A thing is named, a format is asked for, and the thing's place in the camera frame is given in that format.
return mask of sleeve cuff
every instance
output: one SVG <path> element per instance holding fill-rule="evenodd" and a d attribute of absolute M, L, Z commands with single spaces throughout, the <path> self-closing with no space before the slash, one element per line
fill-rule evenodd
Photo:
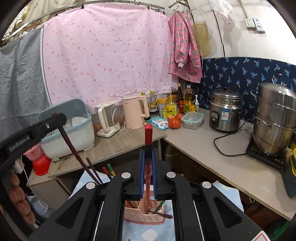
<path fill-rule="evenodd" d="M 178 67 L 179 67 L 179 68 L 183 68 L 183 67 L 184 67 L 184 64 L 183 64 L 183 63 L 179 63 L 179 64 L 178 64 Z"/>

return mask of pink plastic basket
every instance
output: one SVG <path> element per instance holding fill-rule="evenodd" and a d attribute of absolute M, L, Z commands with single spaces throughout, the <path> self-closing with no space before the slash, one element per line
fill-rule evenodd
<path fill-rule="evenodd" d="M 149 196 L 154 196 L 154 193 L 152 190 L 150 190 Z M 124 209 L 124 220 L 130 223 L 136 223 L 136 224 L 150 224 L 150 225 L 156 225 L 156 224 L 163 224 L 165 221 L 165 218 L 162 216 L 159 216 L 157 214 L 144 214 L 144 204 L 146 204 L 146 190 L 144 190 L 143 199 L 140 201 L 131 201 L 132 204 L 135 206 L 135 208 L 129 208 L 126 207 Z M 155 200 L 149 200 L 149 209 L 155 209 L 160 204 L 160 201 Z M 158 211 L 159 213 L 165 213 L 165 210 L 163 207 L 161 207 Z"/>
<path fill-rule="evenodd" d="M 42 150 L 40 144 L 37 144 L 33 147 L 31 147 L 29 150 L 27 150 L 24 155 L 30 160 L 35 161 L 38 158 L 42 157 L 44 155 L 44 151 Z"/>

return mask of electrical outlet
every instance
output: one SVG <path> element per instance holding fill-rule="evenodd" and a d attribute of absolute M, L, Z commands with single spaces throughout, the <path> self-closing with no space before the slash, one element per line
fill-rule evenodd
<path fill-rule="evenodd" d="M 252 18 L 245 18 L 244 22 L 245 22 L 247 28 L 256 28 Z"/>
<path fill-rule="evenodd" d="M 260 22 L 260 19 L 253 18 L 253 20 L 254 20 L 254 23 L 255 23 L 255 26 L 256 26 L 256 29 L 257 29 L 258 33 L 265 33 L 265 30 L 263 28 L 263 25 Z"/>

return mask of white wall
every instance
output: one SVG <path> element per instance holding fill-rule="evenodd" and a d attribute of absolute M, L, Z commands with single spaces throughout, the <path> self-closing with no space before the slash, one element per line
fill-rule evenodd
<path fill-rule="evenodd" d="M 226 57 L 270 58 L 296 65 L 296 39 L 276 9 L 266 0 L 242 0 L 249 17 L 259 18 L 263 24 L 266 33 L 259 34 L 256 30 L 246 28 L 245 15 L 238 0 L 227 1 L 233 7 L 229 16 L 230 24 L 216 13 Z M 168 6 L 174 0 L 146 0 L 145 2 L 164 6 L 166 14 L 170 17 L 172 9 Z M 209 1 L 189 0 L 189 4 L 192 9 L 199 7 L 200 4 L 207 12 L 206 24 L 212 52 L 205 58 L 224 57 L 218 26 Z"/>

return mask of yellow seasoning bag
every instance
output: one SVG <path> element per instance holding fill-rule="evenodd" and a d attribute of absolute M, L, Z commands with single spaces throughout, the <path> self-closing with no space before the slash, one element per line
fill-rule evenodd
<path fill-rule="evenodd" d="M 163 118 L 167 118 L 168 116 L 175 116 L 176 111 L 174 106 L 166 106 L 163 111 Z"/>

